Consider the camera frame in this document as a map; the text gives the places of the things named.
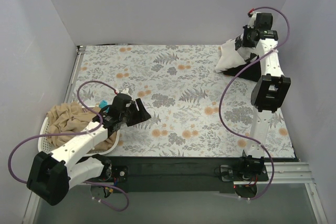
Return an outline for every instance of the plastic basket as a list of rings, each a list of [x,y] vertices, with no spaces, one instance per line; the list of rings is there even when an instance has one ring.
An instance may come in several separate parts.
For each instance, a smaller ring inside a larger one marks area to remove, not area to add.
[[[48,134],[48,128],[49,128],[49,118],[46,117],[43,121],[43,125],[40,131],[40,134]],[[100,155],[106,155],[108,153],[110,153],[114,148],[116,148],[118,142],[119,142],[119,136],[120,136],[120,131],[117,131],[117,136],[116,136],[116,141],[114,143],[114,145],[109,148],[107,151],[90,151],[88,154],[85,154],[84,157],[89,157],[92,156],[94,154],[100,154]],[[45,152],[45,153],[49,153],[51,151],[53,151],[54,149],[56,149],[54,147],[54,145],[50,144],[47,140],[46,137],[39,137],[38,138],[38,144],[37,144],[37,149],[39,152]]]

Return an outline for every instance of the gray floor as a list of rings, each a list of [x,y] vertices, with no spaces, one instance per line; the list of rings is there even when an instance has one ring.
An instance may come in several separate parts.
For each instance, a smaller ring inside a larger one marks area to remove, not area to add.
[[[129,193],[129,208],[115,212],[91,200],[89,186],[77,186],[56,206],[41,200],[34,223],[316,223],[303,184],[272,185],[250,204],[216,194]],[[111,195],[109,201],[119,207],[125,203],[121,194]]]

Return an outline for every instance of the gray wall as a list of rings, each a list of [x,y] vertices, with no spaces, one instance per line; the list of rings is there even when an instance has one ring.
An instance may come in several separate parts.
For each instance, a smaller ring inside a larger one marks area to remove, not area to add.
[[[292,78],[283,104],[297,155],[308,161],[329,223],[336,223],[336,0],[286,0],[292,33],[280,50]],[[284,33],[284,24],[277,25]]]
[[[50,0],[0,0],[0,222],[21,223],[30,191],[13,180],[7,159],[38,134],[45,113],[65,96],[76,48]],[[14,156],[27,179],[37,140]]]
[[[52,0],[76,45],[222,44],[247,12],[285,0]]]

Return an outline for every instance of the beige towel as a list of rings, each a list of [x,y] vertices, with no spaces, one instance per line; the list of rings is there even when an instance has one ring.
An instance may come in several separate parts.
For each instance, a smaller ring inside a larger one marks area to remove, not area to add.
[[[94,107],[94,111],[99,112],[99,107]],[[81,105],[77,102],[71,104],[62,103],[51,108],[47,113],[49,118],[48,133],[72,133],[80,132],[91,122],[96,115],[92,112],[83,112]],[[117,133],[113,133],[108,139],[97,144],[95,150],[107,151],[115,143]],[[52,136],[48,138],[49,143],[55,147],[64,145],[74,136]]]

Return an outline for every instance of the metal frame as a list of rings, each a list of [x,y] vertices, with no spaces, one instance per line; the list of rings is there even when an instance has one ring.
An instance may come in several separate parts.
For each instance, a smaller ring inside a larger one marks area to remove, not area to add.
[[[76,61],[72,70],[71,78],[69,81],[68,89],[66,92],[65,102],[70,102],[72,99],[72,93],[75,88],[76,79],[78,76],[78,72],[81,66],[81,62],[83,60],[83,56],[85,54],[86,46],[79,46],[77,50],[77,57]],[[110,157],[113,159],[114,163],[123,163],[127,157]],[[161,157],[158,158],[144,158],[144,157],[134,157],[129,158],[131,163],[134,163],[134,160],[147,160],[150,159],[154,164],[156,161],[162,160]],[[193,158],[184,158],[185,164],[188,164],[188,161],[192,160]],[[235,158],[198,158],[198,160],[212,160],[216,163],[217,160],[222,160],[222,164],[231,163]],[[318,224],[325,224],[327,222],[327,218],[324,214],[322,204],[320,198],[318,196],[318,192],[316,190],[316,185],[314,183],[314,179],[312,177],[312,173],[309,169],[309,164],[305,162],[292,162],[293,159],[288,159],[290,162],[280,162],[279,159],[275,159],[275,176],[273,180],[273,184],[305,184],[307,194],[309,196],[316,220]],[[268,176],[270,176],[271,166],[270,163],[266,163],[266,169],[268,171]],[[234,184],[241,184],[244,182],[234,182]],[[23,224],[33,224],[37,207],[40,201],[40,197],[36,194],[31,193],[28,201],[28,205],[26,208],[26,212],[23,218]]]

